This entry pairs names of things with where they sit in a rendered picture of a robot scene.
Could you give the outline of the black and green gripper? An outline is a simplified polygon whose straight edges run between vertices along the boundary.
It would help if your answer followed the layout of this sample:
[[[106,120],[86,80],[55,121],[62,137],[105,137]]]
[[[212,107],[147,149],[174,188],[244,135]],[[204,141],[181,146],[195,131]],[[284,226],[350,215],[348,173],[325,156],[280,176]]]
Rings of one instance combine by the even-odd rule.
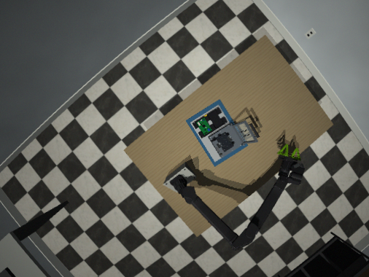
[[[285,151],[285,153],[282,153],[283,152],[283,150],[285,149],[285,147],[286,147],[286,151]],[[296,153],[296,151],[297,151],[297,155],[298,155],[298,157],[294,157],[294,155],[295,155],[295,153]],[[283,163],[284,163],[284,161],[286,160],[286,161],[289,161],[289,162],[291,162],[291,163],[296,163],[296,164],[298,164],[298,162],[295,162],[295,161],[293,161],[293,160],[301,160],[300,159],[300,154],[299,154],[299,150],[298,150],[298,148],[296,148],[295,150],[294,150],[294,152],[291,154],[291,156],[290,157],[288,157],[288,144],[285,144],[285,146],[279,151],[279,152],[277,152],[277,154],[279,154],[280,156],[283,156],[283,157],[279,157],[279,159],[281,159],[282,160],[282,163],[281,163],[281,168],[282,168],[282,166],[283,166]]]

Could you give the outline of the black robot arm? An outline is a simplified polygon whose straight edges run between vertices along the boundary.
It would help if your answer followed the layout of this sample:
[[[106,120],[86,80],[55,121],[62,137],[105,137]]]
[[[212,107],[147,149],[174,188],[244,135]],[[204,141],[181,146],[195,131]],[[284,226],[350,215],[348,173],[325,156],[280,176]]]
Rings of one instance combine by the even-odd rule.
[[[292,167],[291,167],[292,166]],[[284,169],[283,169],[284,168]],[[285,170],[286,169],[286,170]],[[289,172],[289,171],[291,172]],[[302,163],[291,163],[284,161],[282,168],[279,170],[279,178],[272,187],[261,207],[254,215],[247,228],[237,235],[233,232],[196,194],[192,186],[187,186],[187,180],[180,174],[170,181],[174,189],[185,199],[188,204],[192,204],[202,216],[214,227],[214,229],[230,244],[231,248],[236,251],[242,247],[249,245],[255,239],[255,233],[258,234],[268,215],[275,206],[280,195],[284,191],[287,184],[299,185],[303,178],[304,166]],[[290,173],[290,175],[289,175]],[[286,174],[286,175],[285,175]],[[289,176],[289,177],[288,177]],[[173,182],[173,183],[172,183]],[[183,190],[183,191],[182,191]],[[259,228],[259,229],[258,229]],[[254,237],[253,237],[254,236]],[[237,249],[236,249],[237,248]]]

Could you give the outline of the green circuit board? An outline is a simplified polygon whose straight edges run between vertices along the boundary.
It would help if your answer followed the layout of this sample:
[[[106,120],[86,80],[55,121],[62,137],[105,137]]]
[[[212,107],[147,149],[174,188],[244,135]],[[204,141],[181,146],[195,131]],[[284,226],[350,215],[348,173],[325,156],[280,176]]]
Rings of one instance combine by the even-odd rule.
[[[207,121],[205,120],[205,118],[199,120],[196,124],[200,128],[200,130],[201,130],[201,132],[202,132],[203,135],[206,135],[207,133],[209,133],[210,131],[212,131],[212,129],[210,128],[210,126],[207,123]]]

